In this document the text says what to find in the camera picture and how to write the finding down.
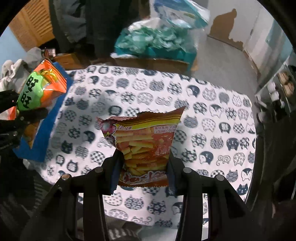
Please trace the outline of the brown cardboard box floor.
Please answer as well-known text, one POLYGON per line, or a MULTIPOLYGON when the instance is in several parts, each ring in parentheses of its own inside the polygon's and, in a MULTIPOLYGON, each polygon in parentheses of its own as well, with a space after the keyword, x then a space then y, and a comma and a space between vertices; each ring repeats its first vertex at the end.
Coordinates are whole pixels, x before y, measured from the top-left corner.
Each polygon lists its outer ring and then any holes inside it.
POLYGON ((118 55, 116 53, 112 53, 110 57, 117 66, 121 67, 140 68, 189 75, 199 69, 197 58, 195 58, 193 64, 190 66, 189 63, 178 60, 138 58, 129 54, 118 55))

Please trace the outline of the shoe rack with shoes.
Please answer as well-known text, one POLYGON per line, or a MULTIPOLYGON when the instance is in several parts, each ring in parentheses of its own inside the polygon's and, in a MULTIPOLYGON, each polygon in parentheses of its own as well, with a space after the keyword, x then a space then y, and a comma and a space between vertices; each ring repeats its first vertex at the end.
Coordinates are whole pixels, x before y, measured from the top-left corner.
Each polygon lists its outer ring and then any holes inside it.
POLYGON ((295 52, 255 95, 259 123, 276 123, 295 112, 295 52))

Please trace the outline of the french fries snack bag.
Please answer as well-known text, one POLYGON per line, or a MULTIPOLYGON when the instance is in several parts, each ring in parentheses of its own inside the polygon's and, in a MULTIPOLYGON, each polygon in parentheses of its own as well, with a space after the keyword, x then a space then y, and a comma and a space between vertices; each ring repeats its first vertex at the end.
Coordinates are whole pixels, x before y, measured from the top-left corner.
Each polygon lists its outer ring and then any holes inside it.
POLYGON ((182 106, 167 113, 144 111, 134 117, 97 118, 106 141, 123 153, 120 186, 168 185, 166 166, 184 110, 182 106))

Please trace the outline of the orange green wangwang bag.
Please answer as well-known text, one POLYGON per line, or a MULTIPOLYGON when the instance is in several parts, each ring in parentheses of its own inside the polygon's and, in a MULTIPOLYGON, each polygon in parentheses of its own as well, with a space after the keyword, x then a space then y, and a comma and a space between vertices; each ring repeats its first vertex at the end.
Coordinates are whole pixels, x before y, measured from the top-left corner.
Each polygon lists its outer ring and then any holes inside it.
POLYGON ((1 91, 1 113, 8 111, 8 117, 1 119, 1 149, 17 147, 22 138, 32 148, 41 121, 66 90, 66 78, 45 58, 29 74, 20 91, 1 91))

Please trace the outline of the blue cardboard box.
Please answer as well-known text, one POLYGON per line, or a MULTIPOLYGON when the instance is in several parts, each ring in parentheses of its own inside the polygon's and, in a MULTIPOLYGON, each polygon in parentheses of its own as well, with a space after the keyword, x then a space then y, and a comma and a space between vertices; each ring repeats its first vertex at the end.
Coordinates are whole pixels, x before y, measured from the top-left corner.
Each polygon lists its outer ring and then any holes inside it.
POLYGON ((63 67, 44 59, 25 81, 16 113, 36 108, 48 109, 45 119, 29 124, 14 153, 20 159, 43 162, 56 116, 73 81, 63 67))

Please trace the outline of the teal cloth in box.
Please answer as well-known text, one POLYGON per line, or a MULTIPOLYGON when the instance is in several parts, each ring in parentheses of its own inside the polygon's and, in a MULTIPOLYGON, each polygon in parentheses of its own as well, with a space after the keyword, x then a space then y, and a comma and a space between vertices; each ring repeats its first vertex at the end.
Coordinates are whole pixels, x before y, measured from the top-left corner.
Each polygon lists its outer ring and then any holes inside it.
POLYGON ((114 52, 138 58, 177 60, 189 65, 197 56, 188 29, 164 25, 156 29, 146 26, 132 31, 124 29, 115 42, 114 52))

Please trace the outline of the dark hanging coats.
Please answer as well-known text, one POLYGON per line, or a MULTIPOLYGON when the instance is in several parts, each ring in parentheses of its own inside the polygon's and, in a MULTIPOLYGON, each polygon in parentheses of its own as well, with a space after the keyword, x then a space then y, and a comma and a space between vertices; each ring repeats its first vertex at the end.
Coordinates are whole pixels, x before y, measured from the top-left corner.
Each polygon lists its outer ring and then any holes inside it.
POLYGON ((150 5, 149 1, 49 1, 49 12, 60 53, 99 59, 110 56, 123 29, 149 17, 150 5))

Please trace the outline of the cat pattern tablecloth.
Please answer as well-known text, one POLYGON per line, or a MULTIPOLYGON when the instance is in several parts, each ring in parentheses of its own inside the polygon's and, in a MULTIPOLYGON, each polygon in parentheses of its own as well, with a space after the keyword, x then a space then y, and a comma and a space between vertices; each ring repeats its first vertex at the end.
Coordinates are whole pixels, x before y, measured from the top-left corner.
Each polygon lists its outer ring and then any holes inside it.
POLYGON ((223 176, 242 200, 251 186, 256 130, 247 96, 170 72, 89 66, 74 82, 44 161, 34 168, 54 184, 85 175, 115 150, 125 156, 119 186, 103 197, 105 214, 140 225, 176 227, 182 197, 167 186, 170 155, 205 177, 223 176))

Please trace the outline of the wooden louvered door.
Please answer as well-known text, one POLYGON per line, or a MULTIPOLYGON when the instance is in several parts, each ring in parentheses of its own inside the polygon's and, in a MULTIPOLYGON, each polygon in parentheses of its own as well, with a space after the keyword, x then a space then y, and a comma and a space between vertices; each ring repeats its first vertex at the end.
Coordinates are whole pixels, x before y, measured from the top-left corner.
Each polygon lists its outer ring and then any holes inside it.
POLYGON ((25 51, 53 40, 49 1, 29 1, 11 20, 9 28, 25 51))

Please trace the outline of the grey white clothes pile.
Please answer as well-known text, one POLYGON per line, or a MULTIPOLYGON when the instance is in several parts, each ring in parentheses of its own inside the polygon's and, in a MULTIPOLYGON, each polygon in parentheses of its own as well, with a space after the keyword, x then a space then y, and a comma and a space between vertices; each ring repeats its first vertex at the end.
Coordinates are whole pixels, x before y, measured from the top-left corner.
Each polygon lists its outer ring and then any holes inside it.
POLYGON ((5 61, 1 66, 1 91, 15 90, 20 93, 30 73, 43 61, 44 55, 38 47, 30 49, 24 59, 5 61))

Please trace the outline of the blue plastic bag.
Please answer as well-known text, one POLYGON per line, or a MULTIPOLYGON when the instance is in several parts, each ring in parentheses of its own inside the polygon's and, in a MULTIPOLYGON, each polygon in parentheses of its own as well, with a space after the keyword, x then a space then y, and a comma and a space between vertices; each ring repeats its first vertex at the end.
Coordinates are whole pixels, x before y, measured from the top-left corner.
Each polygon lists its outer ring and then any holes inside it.
POLYGON ((210 20, 210 11, 194 1, 154 1, 158 17, 185 29, 203 29, 210 20))

